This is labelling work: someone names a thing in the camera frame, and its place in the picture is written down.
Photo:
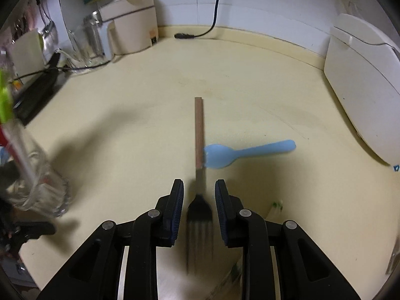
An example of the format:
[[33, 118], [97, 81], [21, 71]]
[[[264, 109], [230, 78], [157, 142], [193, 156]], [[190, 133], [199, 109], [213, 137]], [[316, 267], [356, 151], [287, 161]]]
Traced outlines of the clear glass cup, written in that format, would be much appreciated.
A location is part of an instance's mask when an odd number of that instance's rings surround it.
[[71, 198], [68, 180], [19, 120], [2, 124], [1, 133], [1, 198], [21, 211], [49, 218], [65, 214]]

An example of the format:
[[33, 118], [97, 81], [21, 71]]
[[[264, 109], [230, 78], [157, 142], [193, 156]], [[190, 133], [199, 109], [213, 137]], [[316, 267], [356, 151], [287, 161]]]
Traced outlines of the wooden handled metal fork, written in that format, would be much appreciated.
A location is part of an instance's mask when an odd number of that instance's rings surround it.
[[202, 97], [196, 97], [194, 99], [194, 198], [186, 214], [186, 271], [188, 273], [196, 272], [197, 262], [201, 262], [204, 255], [212, 256], [214, 251], [213, 213], [206, 200], [204, 147], [204, 100]]

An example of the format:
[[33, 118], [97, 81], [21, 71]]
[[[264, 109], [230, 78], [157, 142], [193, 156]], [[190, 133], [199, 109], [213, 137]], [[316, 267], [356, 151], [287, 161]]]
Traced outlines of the red utensil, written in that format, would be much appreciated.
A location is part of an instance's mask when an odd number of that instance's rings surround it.
[[5, 147], [8, 154], [13, 158], [19, 174], [23, 176], [24, 165], [20, 150], [20, 129], [16, 121], [1, 124], [1, 145]]

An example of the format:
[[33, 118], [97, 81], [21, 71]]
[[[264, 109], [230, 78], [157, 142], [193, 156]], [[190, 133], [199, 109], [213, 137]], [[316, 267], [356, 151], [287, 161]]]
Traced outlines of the blue plastic spoon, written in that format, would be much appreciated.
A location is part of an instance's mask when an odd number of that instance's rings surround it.
[[229, 166], [237, 159], [262, 157], [278, 153], [289, 153], [295, 149], [296, 143], [291, 139], [241, 150], [235, 150], [222, 144], [211, 144], [204, 148], [204, 165], [205, 167], [211, 169], [222, 169]]

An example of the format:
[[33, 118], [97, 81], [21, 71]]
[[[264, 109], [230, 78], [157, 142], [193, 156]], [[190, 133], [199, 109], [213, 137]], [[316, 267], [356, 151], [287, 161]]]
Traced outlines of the green silicone brush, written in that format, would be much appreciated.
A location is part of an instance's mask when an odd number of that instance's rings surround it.
[[5, 74], [1, 70], [1, 124], [7, 124], [14, 121], [18, 123], [18, 127], [20, 129], [20, 150], [22, 152], [24, 165], [22, 177], [24, 178], [26, 185], [31, 188], [33, 187], [33, 183], [35, 182], [35, 172], [32, 169], [29, 155], [22, 139], [21, 127], [19, 125], [19, 122], [16, 120], [14, 112], [12, 110], [12, 96], [8, 89], [8, 83], [6, 81]]

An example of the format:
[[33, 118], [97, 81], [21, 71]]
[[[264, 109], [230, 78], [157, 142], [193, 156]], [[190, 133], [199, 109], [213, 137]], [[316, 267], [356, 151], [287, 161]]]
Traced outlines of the black induction cooker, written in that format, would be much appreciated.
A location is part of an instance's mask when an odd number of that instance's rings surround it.
[[15, 96], [13, 111], [24, 126], [47, 106], [67, 82], [69, 73], [57, 69], [60, 56], [60, 53], [55, 52], [45, 71]]

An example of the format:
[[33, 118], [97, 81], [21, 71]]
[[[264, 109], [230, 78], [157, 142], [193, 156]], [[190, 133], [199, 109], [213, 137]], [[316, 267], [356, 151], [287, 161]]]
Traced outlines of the clear glass jar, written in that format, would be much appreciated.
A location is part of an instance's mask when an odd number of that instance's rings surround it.
[[68, 32], [73, 53], [69, 62], [73, 68], [95, 67], [107, 61], [105, 58], [98, 23], [86, 18], [81, 25]]

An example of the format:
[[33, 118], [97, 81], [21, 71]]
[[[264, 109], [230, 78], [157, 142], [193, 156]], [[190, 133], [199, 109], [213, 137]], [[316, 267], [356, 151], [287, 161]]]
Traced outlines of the white rice cooker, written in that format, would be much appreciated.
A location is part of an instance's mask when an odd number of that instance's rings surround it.
[[323, 71], [360, 138], [399, 167], [399, 46], [373, 24], [341, 13]]

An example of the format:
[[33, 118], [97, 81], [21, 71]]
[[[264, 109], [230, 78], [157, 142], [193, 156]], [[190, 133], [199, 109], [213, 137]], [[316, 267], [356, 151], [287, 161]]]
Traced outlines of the beige air fryer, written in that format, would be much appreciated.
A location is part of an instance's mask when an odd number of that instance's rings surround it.
[[111, 0], [100, 8], [100, 17], [107, 56], [141, 52], [159, 40], [154, 0]]

